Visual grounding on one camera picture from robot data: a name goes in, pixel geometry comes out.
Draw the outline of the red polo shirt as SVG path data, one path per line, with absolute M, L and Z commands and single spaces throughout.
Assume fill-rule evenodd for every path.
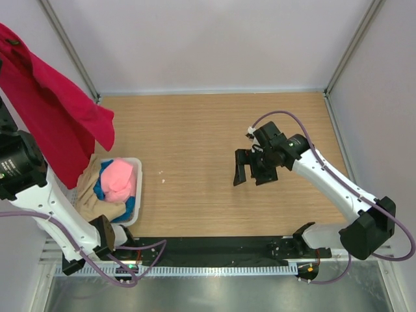
M 6 25 L 1 26 L 1 61 L 1 90 L 60 181 L 75 188 L 95 145 L 113 147 L 114 112 L 38 58 Z

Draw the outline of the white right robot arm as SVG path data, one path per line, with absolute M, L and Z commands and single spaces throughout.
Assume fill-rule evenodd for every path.
M 256 185 L 278 180 L 277 169 L 286 168 L 309 181 L 344 216 L 345 225 L 308 226 L 302 239 L 310 248 L 344 248 L 357 259 L 374 255 L 395 232 L 396 205 L 388 197 L 375 198 L 332 166 L 306 137 L 287 138 L 283 133 L 250 134 L 253 144 L 235 151 L 233 184 L 246 181 L 245 167 Z

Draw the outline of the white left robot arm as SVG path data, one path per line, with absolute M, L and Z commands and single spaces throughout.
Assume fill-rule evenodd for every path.
M 87 222 L 63 194 L 34 137 L 18 129 L 6 105 L 1 104 L 1 199 L 18 211 L 1 216 L 30 216 L 62 250 L 62 271 L 70 276 L 89 264 L 103 271 L 95 259 L 117 261 L 118 250 L 135 245 L 123 225 L 106 216 Z

